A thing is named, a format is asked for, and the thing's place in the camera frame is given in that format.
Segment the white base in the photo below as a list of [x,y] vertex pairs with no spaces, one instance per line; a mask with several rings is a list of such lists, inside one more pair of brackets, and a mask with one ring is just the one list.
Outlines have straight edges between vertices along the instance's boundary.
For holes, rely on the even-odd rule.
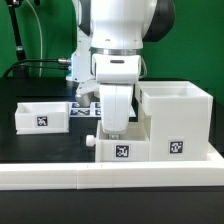
[[1,164],[0,190],[224,186],[224,159],[206,161]]

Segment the knob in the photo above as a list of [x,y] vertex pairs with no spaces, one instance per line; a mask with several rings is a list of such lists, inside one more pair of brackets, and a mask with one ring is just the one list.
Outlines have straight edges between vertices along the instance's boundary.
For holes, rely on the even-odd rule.
[[86,136],[86,146],[93,147],[96,144],[96,138],[93,135]]

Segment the black table surface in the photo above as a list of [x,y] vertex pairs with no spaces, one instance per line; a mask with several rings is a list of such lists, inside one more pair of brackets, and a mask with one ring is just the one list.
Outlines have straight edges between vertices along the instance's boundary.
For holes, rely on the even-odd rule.
[[[96,118],[71,119],[66,134],[16,135],[17,103],[43,101],[74,101],[74,89],[63,79],[0,79],[0,163],[94,162],[85,137]],[[213,112],[210,142],[222,152],[223,108]],[[224,186],[1,191],[0,223],[223,224]]]

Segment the white bin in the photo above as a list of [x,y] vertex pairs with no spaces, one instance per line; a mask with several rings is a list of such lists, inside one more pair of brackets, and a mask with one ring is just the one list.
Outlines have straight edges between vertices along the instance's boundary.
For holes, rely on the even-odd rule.
[[119,140],[109,140],[98,121],[95,144],[95,162],[144,162],[149,158],[149,139],[142,123],[130,122]]
[[213,98],[190,82],[139,82],[149,161],[205,160]]
[[15,113],[18,135],[69,131],[69,103],[18,103]]

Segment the green wall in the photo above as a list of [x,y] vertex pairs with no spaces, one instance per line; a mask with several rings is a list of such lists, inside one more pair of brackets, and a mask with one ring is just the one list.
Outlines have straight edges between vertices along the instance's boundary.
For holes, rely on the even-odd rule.
[[[224,106],[224,1],[174,1],[176,21],[172,31],[159,43],[144,44],[149,77],[193,81]],[[43,27],[44,57],[69,57],[75,50],[71,0],[42,0],[41,6],[36,9]],[[25,0],[23,6],[17,9],[17,15],[27,57],[38,58],[38,28]],[[0,37],[2,74],[16,61],[14,38],[5,1],[0,1]],[[44,72],[44,76],[65,75],[61,71]]]

